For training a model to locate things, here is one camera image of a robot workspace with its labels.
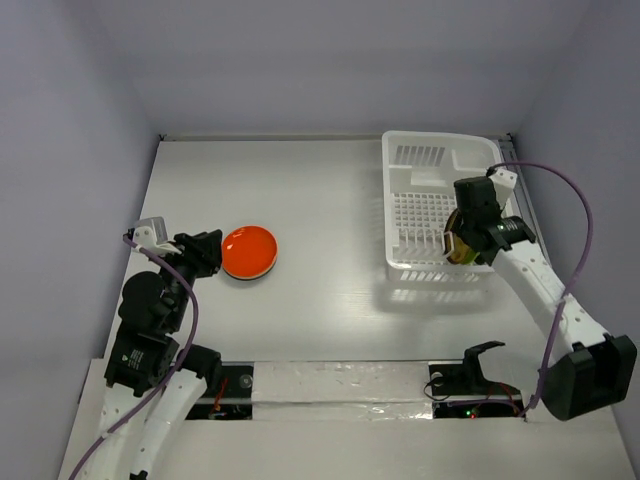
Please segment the yellow patterned dark plate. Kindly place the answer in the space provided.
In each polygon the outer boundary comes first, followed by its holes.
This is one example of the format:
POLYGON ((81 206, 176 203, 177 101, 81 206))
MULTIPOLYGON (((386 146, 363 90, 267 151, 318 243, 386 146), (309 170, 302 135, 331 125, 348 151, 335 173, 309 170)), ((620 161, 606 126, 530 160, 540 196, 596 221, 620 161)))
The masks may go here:
POLYGON ((473 264, 478 256, 457 235, 456 229, 461 225, 460 212, 455 209, 450 214, 444 228, 443 240, 446 260, 453 265, 473 264))

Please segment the orange plate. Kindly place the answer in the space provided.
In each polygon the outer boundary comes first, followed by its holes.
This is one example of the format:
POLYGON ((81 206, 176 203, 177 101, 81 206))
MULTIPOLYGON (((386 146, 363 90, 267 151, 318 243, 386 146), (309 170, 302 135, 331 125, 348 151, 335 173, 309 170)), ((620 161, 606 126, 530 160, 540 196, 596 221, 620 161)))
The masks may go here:
POLYGON ((266 228, 247 225, 233 230, 222 242, 224 264, 270 265, 277 261, 279 248, 275 236, 266 228))

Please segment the tan brown plate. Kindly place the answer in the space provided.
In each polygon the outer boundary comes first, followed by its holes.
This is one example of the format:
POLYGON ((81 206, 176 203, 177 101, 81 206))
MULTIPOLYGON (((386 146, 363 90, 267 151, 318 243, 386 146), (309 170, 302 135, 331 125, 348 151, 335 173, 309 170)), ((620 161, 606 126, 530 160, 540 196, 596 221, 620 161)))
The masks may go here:
POLYGON ((277 262, 274 261, 270 265, 259 266, 257 264, 250 265, 241 265, 241 264, 224 264, 223 270, 226 272, 231 272, 235 275, 240 276, 253 276, 258 275, 263 272, 271 272, 273 268, 276 266, 277 262))

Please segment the lime green plate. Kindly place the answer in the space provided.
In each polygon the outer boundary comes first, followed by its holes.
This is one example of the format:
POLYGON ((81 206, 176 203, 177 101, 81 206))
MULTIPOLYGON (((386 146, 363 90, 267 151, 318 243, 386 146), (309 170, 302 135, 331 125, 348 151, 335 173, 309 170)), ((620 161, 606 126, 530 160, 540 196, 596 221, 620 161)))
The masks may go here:
POLYGON ((463 265, 472 265, 472 264, 483 265, 484 259, 480 253, 475 252, 473 250, 468 250, 465 256, 463 257, 462 264, 463 265))

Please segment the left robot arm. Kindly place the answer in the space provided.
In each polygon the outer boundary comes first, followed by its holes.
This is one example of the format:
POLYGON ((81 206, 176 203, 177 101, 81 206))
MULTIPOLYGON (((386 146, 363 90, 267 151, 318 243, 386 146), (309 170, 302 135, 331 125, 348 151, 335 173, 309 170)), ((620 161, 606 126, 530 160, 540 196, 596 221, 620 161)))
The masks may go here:
POLYGON ((159 269, 131 276, 122 288, 96 438, 72 479, 154 478, 196 401, 221 383, 220 353, 194 342, 194 284, 220 270, 221 231, 169 238, 155 217, 123 241, 159 269))

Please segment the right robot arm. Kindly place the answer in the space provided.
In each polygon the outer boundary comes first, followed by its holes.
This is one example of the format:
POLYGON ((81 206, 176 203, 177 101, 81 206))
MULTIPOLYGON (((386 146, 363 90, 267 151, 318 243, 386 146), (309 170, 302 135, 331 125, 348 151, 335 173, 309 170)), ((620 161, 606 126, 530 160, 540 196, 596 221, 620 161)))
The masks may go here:
POLYGON ((546 334, 527 407, 543 404, 556 419, 567 421, 623 401, 638 350, 628 336, 611 335, 586 312, 524 220, 504 216, 515 183, 515 174, 504 169, 454 182, 456 208, 445 228, 448 259, 491 267, 546 334))

